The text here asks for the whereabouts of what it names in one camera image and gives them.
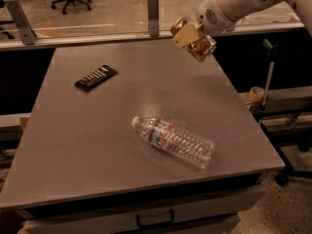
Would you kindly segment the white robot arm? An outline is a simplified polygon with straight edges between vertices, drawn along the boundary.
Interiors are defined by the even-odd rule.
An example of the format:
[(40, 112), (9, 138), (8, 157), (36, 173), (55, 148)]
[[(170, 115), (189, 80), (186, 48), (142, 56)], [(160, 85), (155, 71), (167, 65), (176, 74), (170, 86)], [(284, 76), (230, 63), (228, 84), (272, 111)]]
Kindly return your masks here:
[(173, 34), (178, 48), (200, 39), (200, 32), (216, 36), (252, 13), (265, 10), (280, 2), (293, 9), (306, 30), (312, 35), (312, 0), (204, 0), (198, 8), (195, 21), (188, 21)]

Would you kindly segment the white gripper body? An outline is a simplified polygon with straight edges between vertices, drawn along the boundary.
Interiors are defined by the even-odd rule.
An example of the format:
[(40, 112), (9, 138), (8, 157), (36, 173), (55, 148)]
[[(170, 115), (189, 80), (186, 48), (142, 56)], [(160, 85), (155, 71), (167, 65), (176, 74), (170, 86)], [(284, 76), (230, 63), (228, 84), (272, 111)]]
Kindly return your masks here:
[(233, 26), (243, 17), (243, 0), (204, 0), (199, 6), (198, 22), (211, 36)]

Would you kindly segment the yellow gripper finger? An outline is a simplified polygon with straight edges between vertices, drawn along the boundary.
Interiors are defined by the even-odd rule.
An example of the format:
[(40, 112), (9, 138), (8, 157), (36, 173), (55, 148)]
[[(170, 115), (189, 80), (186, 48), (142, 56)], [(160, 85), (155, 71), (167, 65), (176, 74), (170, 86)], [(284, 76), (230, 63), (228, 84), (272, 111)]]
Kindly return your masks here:
[(202, 24), (188, 21), (185, 25), (175, 23), (173, 25), (173, 43), (177, 48), (183, 48), (200, 39)]

